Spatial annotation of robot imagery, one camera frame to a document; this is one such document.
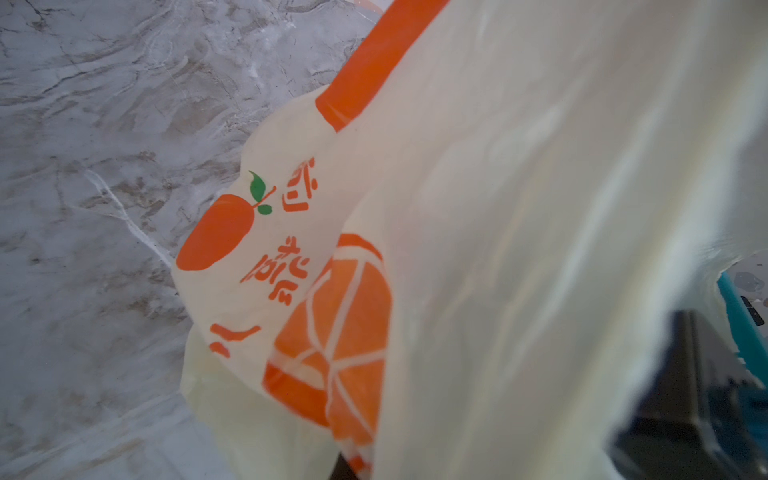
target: gray marble countertop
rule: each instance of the gray marble countertop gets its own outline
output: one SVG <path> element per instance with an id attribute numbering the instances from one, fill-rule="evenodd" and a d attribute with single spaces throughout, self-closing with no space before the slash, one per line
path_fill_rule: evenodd
<path id="1" fill-rule="evenodd" d="M 0 2 L 0 478 L 231 478 L 178 393 L 169 262 L 253 129 L 376 20 L 343 0 Z"/>

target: gray spot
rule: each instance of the gray spot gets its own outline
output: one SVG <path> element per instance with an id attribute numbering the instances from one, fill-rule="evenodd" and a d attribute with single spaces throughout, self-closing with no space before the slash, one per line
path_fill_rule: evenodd
<path id="1" fill-rule="evenodd" d="M 739 272 L 733 278 L 733 283 L 745 292 L 756 292 L 762 290 L 766 285 L 761 279 L 749 272 Z"/>

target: orange fruit illustration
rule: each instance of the orange fruit illustration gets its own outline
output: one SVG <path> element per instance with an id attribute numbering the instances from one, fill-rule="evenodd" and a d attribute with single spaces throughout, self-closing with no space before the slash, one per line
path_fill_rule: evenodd
<path id="1" fill-rule="evenodd" d="M 345 233 L 275 339 L 264 389 L 331 429 L 358 474 L 367 472 L 379 421 L 392 295 L 379 251 Z"/>
<path id="2" fill-rule="evenodd" d="M 263 205 L 276 190 L 264 195 L 266 185 L 254 172 L 250 192 L 256 205 L 251 205 L 242 197 L 224 194 L 219 197 L 197 223 L 187 241 L 176 257 L 176 266 L 180 270 L 194 272 L 205 270 L 230 254 L 240 241 L 250 232 L 255 217 L 254 209 L 262 215 L 272 213 L 272 207 Z"/>

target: blue plastic edge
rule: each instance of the blue plastic edge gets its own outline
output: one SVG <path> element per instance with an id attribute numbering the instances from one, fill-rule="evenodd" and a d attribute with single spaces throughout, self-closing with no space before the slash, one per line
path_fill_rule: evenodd
<path id="1" fill-rule="evenodd" d="M 720 275 L 717 286 L 725 300 L 730 332 L 733 335 L 733 341 L 739 347 L 740 356 L 744 359 L 749 371 L 768 386 L 768 343 L 760 335 L 728 273 L 723 272 Z"/>

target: large green leaf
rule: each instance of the large green leaf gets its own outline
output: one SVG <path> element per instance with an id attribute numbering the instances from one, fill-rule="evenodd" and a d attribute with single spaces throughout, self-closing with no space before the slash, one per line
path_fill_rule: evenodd
<path id="1" fill-rule="evenodd" d="M 266 184 L 264 183 L 264 180 L 261 180 L 261 177 L 256 175 L 254 172 L 250 173 L 253 175 L 253 180 L 250 182 L 250 194 L 253 196 L 255 201 L 260 202 L 261 199 L 264 198 L 264 192 L 266 192 Z"/>

